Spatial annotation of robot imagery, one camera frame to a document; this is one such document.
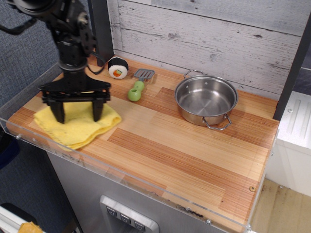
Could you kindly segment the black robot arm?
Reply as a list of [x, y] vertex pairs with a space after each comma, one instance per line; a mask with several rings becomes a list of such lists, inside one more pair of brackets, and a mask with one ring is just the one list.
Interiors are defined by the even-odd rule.
[[94, 52], [96, 37], [84, 6], [78, 0], [9, 0], [8, 4], [31, 19], [12, 29], [1, 26], [2, 31], [19, 35], [40, 20], [46, 23], [57, 46], [58, 65], [64, 76], [39, 87], [42, 101], [50, 106], [56, 120], [65, 122], [65, 102], [91, 102], [93, 119], [98, 121], [104, 104], [110, 100], [111, 85], [85, 72], [88, 57], [100, 55]]

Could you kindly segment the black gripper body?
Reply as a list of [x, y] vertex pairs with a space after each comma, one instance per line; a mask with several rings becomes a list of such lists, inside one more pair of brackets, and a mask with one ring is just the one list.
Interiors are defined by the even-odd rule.
[[43, 94], [43, 102], [85, 102], [110, 100], [110, 83], [89, 77], [85, 69], [64, 70], [59, 80], [42, 84], [39, 90]]

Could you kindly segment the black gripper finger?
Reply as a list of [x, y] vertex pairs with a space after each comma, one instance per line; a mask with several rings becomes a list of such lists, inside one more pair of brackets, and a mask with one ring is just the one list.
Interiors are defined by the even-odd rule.
[[62, 102], [51, 102], [50, 109], [55, 117], [55, 119], [64, 124], [65, 123], [65, 111]]
[[104, 101], [103, 100], [92, 101], [93, 119], [95, 122], [97, 122], [98, 120], [101, 119], [103, 109], [104, 109]]

